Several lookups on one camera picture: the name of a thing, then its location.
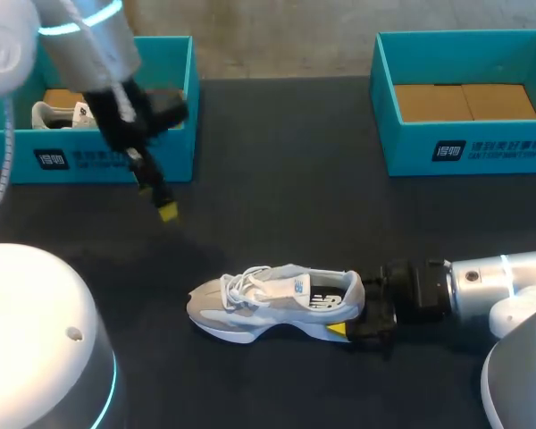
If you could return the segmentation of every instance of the cardboard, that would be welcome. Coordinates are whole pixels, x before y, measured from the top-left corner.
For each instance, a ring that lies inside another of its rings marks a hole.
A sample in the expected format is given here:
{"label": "cardboard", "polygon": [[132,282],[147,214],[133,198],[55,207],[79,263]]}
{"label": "cardboard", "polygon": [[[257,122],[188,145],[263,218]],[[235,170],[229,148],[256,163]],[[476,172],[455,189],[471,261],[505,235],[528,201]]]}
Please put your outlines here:
{"label": "cardboard", "polygon": [[463,91],[476,121],[536,119],[523,85],[463,85]]}
{"label": "cardboard", "polygon": [[81,94],[68,89],[48,89],[44,94],[44,102],[52,107],[72,109],[76,103],[84,101]]}
{"label": "cardboard", "polygon": [[404,122],[472,121],[460,85],[396,85]]}

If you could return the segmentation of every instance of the white shoelace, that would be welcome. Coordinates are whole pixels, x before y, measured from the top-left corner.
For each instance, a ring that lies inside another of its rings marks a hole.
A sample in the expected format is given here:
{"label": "white shoelace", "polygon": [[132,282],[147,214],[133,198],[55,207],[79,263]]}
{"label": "white shoelace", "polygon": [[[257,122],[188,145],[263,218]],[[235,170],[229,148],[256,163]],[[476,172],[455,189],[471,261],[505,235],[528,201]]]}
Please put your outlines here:
{"label": "white shoelace", "polygon": [[264,291],[258,281],[255,282],[254,275],[269,269],[271,269],[270,266],[253,266],[229,280],[226,279],[227,274],[221,277],[221,297],[224,308],[233,310],[243,303],[256,307],[268,307],[267,302],[252,299],[245,294],[251,287],[259,289],[261,293]]}

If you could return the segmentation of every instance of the shoe sole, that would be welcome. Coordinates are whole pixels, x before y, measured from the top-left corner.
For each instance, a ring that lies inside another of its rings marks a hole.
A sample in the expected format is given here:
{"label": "shoe sole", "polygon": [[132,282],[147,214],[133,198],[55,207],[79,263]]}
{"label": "shoe sole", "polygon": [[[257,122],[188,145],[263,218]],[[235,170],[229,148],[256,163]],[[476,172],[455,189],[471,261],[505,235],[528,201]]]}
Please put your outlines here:
{"label": "shoe sole", "polygon": [[[260,335],[268,331],[270,328],[276,326],[275,324],[272,324],[270,326],[263,326],[261,328],[253,329],[251,331],[229,332],[209,328],[208,326],[204,326],[203,324],[196,322],[192,317],[189,318],[193,322],[193,324],[198,326],[203,331],[210,333],[214,337],[219,338],[223,341],[236,342],[238,344],[249,344],[253,342],[256,338],[258,338]],[[326,328],[325,325],[322,324],[304,324],[302,322],[290,322],[288,324],[297,327],[298,329],[304,331],[310,337],[316,338],[317,340],[349,342],[348,339],[331,332],[328,328]]]}

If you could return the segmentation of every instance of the glowing blue ring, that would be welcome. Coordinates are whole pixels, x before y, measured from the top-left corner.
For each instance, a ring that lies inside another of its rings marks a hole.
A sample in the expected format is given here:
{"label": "glowing blue ring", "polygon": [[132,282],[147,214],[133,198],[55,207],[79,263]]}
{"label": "glowing blue ring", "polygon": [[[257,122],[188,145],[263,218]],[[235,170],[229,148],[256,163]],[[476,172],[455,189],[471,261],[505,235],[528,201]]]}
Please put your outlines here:
{"label": "glowing blue ring", "polygon": [[[108,20],[119,12],[123,8],[122,0],[113,0],[110,4],[104,7],[102,10],[95,12],[93,15],[88,16],[83,21],[88,27],[93,27],[105,20]],[[38,33],[42,36],[61,36],[63,34],[71,34],[80,31],[78,24],[72,22],[71,24],[58,25],[57,27],[42,27],[38,30]]]}
{"label": "glowing blue ring", "polygon": [[512,266],[506,255],[500,255],[502,259],[502,268],[508,279],[508,296],[512,298],[515,295],[515,276],[512,274]]}
{"label": "glowing blue ring", "polygon": [[107,401],[105,402],[104,409],[101,410],[101,413],[99,413],[99,416],[97,417],[94,424],[91,425],[90,429],[97,429],[99,425],[101,425],[101,421],[104,419],[105,414],[107,414],[109,405],[111,404],[111,401],[113,400],[113,395],[115,394],[116,383],[117,383],[117,359],[115,358],[115,353],[113,353],[113,380],[111,381],[111,390],[109,391],[109,396],[107,396]]}

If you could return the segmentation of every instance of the shoe insole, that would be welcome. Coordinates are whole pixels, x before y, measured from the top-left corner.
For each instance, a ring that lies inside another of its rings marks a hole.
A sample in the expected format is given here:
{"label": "shoe insole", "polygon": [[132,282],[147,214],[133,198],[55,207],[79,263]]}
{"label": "shoe insole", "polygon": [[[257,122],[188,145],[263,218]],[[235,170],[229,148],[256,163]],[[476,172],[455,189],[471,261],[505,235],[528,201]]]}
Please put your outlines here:
{"label": "shoe insole", "polygon": [[310,289],[311,308],[334,308],[343,301],[346,291],[331,286],[312,286]]}
{"label": "shoe insole", "polygon": [[61,128],[71,128],[72,126],[73,126],[73,122],[67,119],[54,119],[53,121],[49,121],[47,123],[47,128],[49,128],[50,130],[60,130]]}

